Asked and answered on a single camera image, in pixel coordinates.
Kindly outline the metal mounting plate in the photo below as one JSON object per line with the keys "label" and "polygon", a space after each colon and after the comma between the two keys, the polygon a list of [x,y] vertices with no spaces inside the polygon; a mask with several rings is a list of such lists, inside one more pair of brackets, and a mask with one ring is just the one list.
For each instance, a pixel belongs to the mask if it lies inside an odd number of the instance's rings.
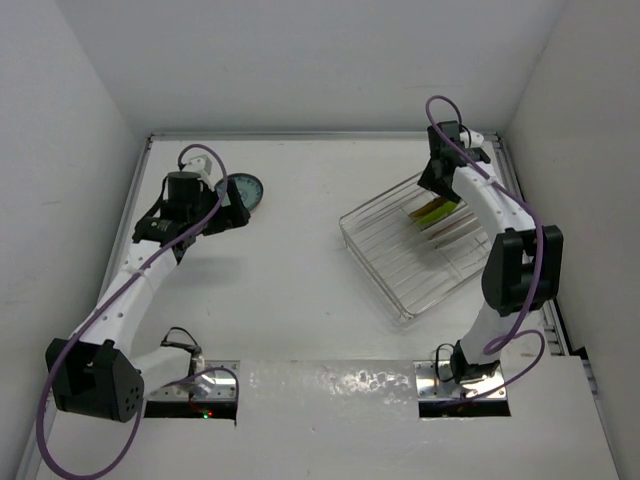
{"label": "metal mounting plate", "polygon": [[479,379],[456,383],[448,360],[415,362],[415,382],[421,402],[479,400],[506,401],[507,390],[502,369]]}
{"label": "metal mounting plate", "polygon": [[194,368],[193,380],[176,380],[149,395],[153,401],[186,401],[192,396],[197,401],[235,400],[238,393],[240,362],[237,360],[205,360]]}

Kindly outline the white plate with red rim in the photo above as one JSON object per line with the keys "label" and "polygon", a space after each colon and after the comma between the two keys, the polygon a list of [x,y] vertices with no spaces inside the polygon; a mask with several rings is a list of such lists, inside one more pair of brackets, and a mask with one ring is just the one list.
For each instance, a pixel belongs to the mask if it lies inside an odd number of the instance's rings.
{"label": "white plate with red rim", "polygon": [[438,229],[428,237],[428,240],[436,247],[441,248],[450,245],[477,229],[477,220],[474,215],[467,213],[456,217],[443,228]]}

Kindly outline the left aluminium frame rail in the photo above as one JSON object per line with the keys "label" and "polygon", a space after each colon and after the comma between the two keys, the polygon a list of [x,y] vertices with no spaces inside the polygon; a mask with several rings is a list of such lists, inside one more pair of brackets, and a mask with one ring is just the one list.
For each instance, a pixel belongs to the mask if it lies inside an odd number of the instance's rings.
{"label": "left aluminium frame rail", "polygon": [[[157,137],[158,135],[156,133],[151,133],[146,136],[143,147],[136,160],[133,179],[131,181],[131,185],[126,197],[126,202],[123,207],[122,218],[118,224],[117,234],[111,250],[105,276],[100,286],[100,295],[103,295],[106,292],[107,281],[111,280],[115,276],[116,260],[123,252],[126,242],[125,230],[131,220],[134,210],[134,204],[137,200],[137,195],[140,184],[142,182],[144,170],[146,168],[148,156],[150,154],[153,143],[157,140]],[[57,409],[54,405],[53,400],[53,392],[51,389],[47,391],[47,396],[45,397],[45,399],[46,401],[43,403],[43,405],[37,405],[36,413],[42,413],[42,433],[44,438],[47,439],[51,432],[53,422],[57,414]],[[37,477],[42,461],[42,455],[39,451],[39,445],[37,443],[37,431],[38,421],[35,421],[29,436],[27,446],[25,447],[22,454],[15,479],[35,479]]]}

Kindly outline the lime green plate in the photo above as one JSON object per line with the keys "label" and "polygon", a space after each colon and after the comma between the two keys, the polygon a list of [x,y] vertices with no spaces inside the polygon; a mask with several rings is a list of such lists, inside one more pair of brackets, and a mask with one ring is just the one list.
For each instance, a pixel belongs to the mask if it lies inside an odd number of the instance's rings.
{"label": "lime green plate", "polygon": [[457,207],[458,207],[458,205],[456,203],[451,202],[451,201],[446,201],[442,205],[434,207],[432,210],[430,210],[424,216],[422,216],[419,219],[417,219],[415,221],[415,224],[421,230],[425,230],[427,228],[430,228],[433,225],[435,225],[436,223],[438,223],[439,221],[441,221],[444,218],[446,218],[452,212],[454,212]]}

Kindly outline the aluminium frame rail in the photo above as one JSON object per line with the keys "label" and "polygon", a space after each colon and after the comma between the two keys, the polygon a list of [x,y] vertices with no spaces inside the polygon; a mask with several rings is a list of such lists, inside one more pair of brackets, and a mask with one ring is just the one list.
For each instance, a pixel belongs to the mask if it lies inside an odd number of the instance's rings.
{"label": "aluminium frame rail", "polygon": [[[118,224],[117,234],[111,250],[105,276],[100,286],[100,295],[103,295],[106,292],[107,281],[111,280],[115,276],[116,260],[123,252],[126,242],[125,230],[131,220],[134,210],[134,204],[137,200],[137,195],[140,184],[142,182],[144,170],[146,168],[148,156],[150,154],[153,143],[157,140],[157,137],[158,135],[156,133],[151,133],[146,136],[143,147],[136,160],[133,179],[131,181],[131,185],[126,197],[126,202],[123,207],[122,218]],[[51,389],[47,391],[47,396],[45,397],[45,399],[46,401],[43,403],[43,405],[37,405],[36,413],[42,413],[42,433],[44,438],[47,439],[51,432],[53,422],[57,414],[57,409],[54,405],[53,400],[53,392]],[[37,443],[37,431],[38,421],[35,421],[29,436],[27,446],[25,447],[22,454],[15,479],[35,479],[37,477],[42,461],[42,455],[39,451],[39,445]]]}
{"label": "aluminium frame rail", "polygon": [[426,131],[277,131],[277,132],[155,132],[150,135],[153,141],[249,141],[249,140],[328,140],[328,139],[426,139]]}
{"label": "aluminium frame rail", "polygon": [[[521,185],[516,174],[506,141],[498,133],[490,133],[490,142],[496,154],[496,160],[501,178],[505,182],[507,189],[514,193],[519,199],[524,200]],[[598,400],[598,386],[592,366],[585,347],[575,347],[570,338],[566,322],[558,300],[553,300],[548,306],[543,308],[545,329],[551,329],[555,333],[555,341],[551,341],[552,346],[556,345],[559,355],[578,357],[581,360],[591,394]]]}

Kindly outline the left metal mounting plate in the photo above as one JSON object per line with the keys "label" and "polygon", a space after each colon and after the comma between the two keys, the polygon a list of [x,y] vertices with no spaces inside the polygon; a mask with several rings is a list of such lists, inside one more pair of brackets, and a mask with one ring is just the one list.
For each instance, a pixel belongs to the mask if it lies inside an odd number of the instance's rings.
{"label": "left metal mounting plate", "polygon": [[193,380],[176,380],[149,395],[153,401],[186,401],[192,396],[197,401],[235,400],[238,393],[240,362],[237,360],[205,360],[194,368]]}

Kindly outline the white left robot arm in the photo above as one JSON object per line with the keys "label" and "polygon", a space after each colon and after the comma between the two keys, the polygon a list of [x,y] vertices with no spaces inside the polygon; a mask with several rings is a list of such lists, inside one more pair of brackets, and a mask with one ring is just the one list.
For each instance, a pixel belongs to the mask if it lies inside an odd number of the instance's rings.
{"label": "white left robot arm", "polygon": [[97,317],[74,331],[75,343],[54,339],[46,350],[56,407],[127,422],[151,393],[190,381],[205,364],[200,346],[163,340],[155,351],[133,358],[133,339],[154,294],[196,238],[243,227],[249,219],[233,179],[212,186],[203,171],[169,173],[159,198],[136,223]]}

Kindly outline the mustard yellow plate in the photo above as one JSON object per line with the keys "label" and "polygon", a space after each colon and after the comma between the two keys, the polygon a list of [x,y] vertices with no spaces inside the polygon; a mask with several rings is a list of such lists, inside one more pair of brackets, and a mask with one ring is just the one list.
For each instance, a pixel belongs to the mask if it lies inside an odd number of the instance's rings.
{"label": "mustard yellow plate", "polygon": [[414,221],[418,221],[423,217],[426,217],[427,215],[435,212],[437,209],[444,206],[447,202],[448,200],[446,198],[442,198],[442,197],[435,198],[430,202],[426,203],[425,205],[423,205],[422,207],[411,212],[409,214],[409,217]]}

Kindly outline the back aluminium frame rail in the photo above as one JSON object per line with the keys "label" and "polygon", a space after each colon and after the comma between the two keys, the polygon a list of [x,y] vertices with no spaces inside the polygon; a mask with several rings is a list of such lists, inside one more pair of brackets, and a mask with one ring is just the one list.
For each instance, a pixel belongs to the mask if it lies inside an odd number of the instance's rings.
{"label": "back aluminium frame rail", "polygon": [[150,135],[153,141],[249,141],[249,140],[328,140],[328,139],[426,139],[426,131],[277,131],[277,132],[155,132]]}

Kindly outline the right aluminium frame rail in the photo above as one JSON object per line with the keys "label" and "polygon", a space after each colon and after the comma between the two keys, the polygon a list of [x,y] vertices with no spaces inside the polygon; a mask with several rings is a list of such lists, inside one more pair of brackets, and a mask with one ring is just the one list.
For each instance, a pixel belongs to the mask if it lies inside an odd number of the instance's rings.
{"label": "right aluminium frame rail", "polygon": [[[519,199],[524,200],[521,185],[516,174],[506,141],[498,133],[490,133],[490,142],[496,154],[496,160],[501,178],[505,182],[507,189],[514,193]],[[558,300],[553,300],[548,306],[543,308],[545,329],[551,329],[555,333],[555,341],[551,341],[552,346],[556,345],[559,355],[578,357],[581,360],[591,394],[598,400],[598,386],[592,366],[585,347],[575,347],[570,338],[566,322]]]}

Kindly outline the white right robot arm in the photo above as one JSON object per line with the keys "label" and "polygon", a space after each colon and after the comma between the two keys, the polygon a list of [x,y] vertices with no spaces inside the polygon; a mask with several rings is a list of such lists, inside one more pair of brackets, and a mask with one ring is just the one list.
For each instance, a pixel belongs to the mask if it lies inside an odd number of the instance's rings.
{"label": "white right robot arm", "polygon": [[427,130],[430,158],[418,184],[468,206],[491,250],[481,277],[484,303],[470,330],[456,342],[450,369],[456,383],[492,375],[501,351],[532,311],[556,297],[564,237],[544,226],[513,196],[471,134],[457,121]]}

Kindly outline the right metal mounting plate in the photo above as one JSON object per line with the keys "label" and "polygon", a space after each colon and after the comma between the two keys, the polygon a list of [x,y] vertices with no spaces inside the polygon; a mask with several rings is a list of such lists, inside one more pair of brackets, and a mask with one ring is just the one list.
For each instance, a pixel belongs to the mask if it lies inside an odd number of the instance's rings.
{"label": "right metal mounting plate", "polygon": [[415,362],[415,382],[421,402],[479,400],[506,401],[507,390],[502,369],[479,379],[456,383],[448,360]]}

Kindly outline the grey-blue plate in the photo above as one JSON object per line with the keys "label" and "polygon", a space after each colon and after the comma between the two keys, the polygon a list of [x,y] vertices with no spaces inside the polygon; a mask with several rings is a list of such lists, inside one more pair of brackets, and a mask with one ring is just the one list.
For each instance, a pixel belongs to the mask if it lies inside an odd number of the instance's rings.
{"label": "grey-blue plate", "polygon": [[229,180],[235,183],[244,207],[249,212],[256,209],[264,195],[263,183],[256,176],[242,172],[230,174]]}

